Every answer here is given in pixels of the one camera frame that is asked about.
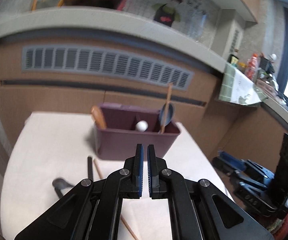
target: wooden chopstick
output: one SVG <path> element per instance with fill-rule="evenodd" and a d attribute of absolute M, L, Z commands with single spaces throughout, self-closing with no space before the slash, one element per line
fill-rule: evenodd
<path fill-rule="evenodd" d="M 103 176 L 103 173 L 101 172 L 101 170 L 99 169 L 99 165 L 97 163 L 97 160 L 94 159 L 94 165 L 95 165 L 95 168 L 96 168 L 96 171 L 98 173 L 98 176 L 100 179 L 104 179 L 104 176 Z M 130 234 L 132 235 L 132 237 L 135 239 L 135 240 L 139 240 L 137 238 L 137 236 L 135 235 L 135 233 L 133 232 L 133 230 L 131 229 L 131 227 L 129 226 L 129 224 L 126 222 L 125 218 L 123 217 L 122 214 L 120 214 L 120 219 L 121 221 L 123 222 L 123 224 L 125 225 L 125 227 L 127 228 L 127 230 L 130 232 Z"/>
<path fill-rule="evenodd" d="M 170 106 L 170 100 L 171 100 L 171 95 L 172 95 L 172 86 L 173 86 L 173 83 L 168 84 L 166 105 L 165 105 L 164 115 L 163 115 L 163 119 L 162 119 L 161 133 L 164 133 L 164 131 L 165 131 L 165 123 L 166 123 L 168 108 Z"/>

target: wooden spatula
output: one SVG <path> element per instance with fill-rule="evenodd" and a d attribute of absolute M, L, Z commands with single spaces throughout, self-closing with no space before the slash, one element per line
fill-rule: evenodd
<path fill-rule="evenodd" d="M 173 86 L 173 83 L 168 84 L 166 104 L 165 104 L 165 109 L 164 109 L 164 113 L 162 116 L 163 118 L 162 118 L 162 125 L 161 125 L 161 133 L 164 133 L 164 131 L 165 131 L 165 124 L 166 124 L 166 119 L 167 119 L 167 114 L 168 114 L 168 108 L 170 105 L 171 95 L 172 95 L 172 86 Z"/>
<path fill-rule="evenodd" d="M 100 129 L 106 129 L 107 125 L 102 110 L 98 106 L 92 106 L 90 112 L 97 127 Z"/>

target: countertop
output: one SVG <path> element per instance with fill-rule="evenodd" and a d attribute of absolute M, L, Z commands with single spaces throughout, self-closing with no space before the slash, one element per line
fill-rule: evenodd
<path fill-rule="evenodd" d="M 22 14 L 0 14 L 0 38 L 25 31 L 50 28 L 87 28 L 153 41 L 189 55 L 223 73 L 226 60 L 198 41 L 152 20 L 103 8 L 50 8 Z M 288 111 L 273 99 L 262 104 L 288 126 Z"/>

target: air vent grille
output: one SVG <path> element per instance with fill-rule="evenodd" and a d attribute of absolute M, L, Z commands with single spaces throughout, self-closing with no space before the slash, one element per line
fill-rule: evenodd
<path fill-rule="evenodd" d="M 237 39 L 238 39 L 239 33 L 240 33 L 239 30 L 236 29 L 235 32 L 234 32 L 234 36 L 233 36 L 231 47 L 229 49 L 230 54 L 234 53 L 234 51 L 235 51 L 235 47 L 236 47 L 236 43 L 237 43 Z"/>
<path fill-rule="evenodd" d="M 126 51 L 78 45 L 23 47 L 22 71 L 105 75 L 186 90 L 193 72 Z"/>

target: white cloth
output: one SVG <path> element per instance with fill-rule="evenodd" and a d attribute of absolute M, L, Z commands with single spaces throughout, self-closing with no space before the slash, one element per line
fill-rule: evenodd
<path fill-rule="evenodd" d="M 208 179 L 226 194 L 223 182 L 205 155 L 183 125 L 177 125 L 181 134 L 164 157 L 167 167 L 186 179 Z M 6 240 L 13 240 L 58 200 L 53 179 L 62 177 L 75 185 L 87 178 L 87 157 L 95 157 L 93 126 L 91 116 L 86 114 L 31 114 L 16 142 L 4 177 L 0 217 Z M 124 165 L 122 161 L 97 160 L 104 177 Z M 93 172 L 94 180 L 99 180 L 94 166 Z M 143 197 L 124 200 L 122 215 L 139 239 L 172 239 L 167 200 L 149 198 L 147 162 L 143 171 Z M 118 238 L 133 240 L 122 223 Z"/>

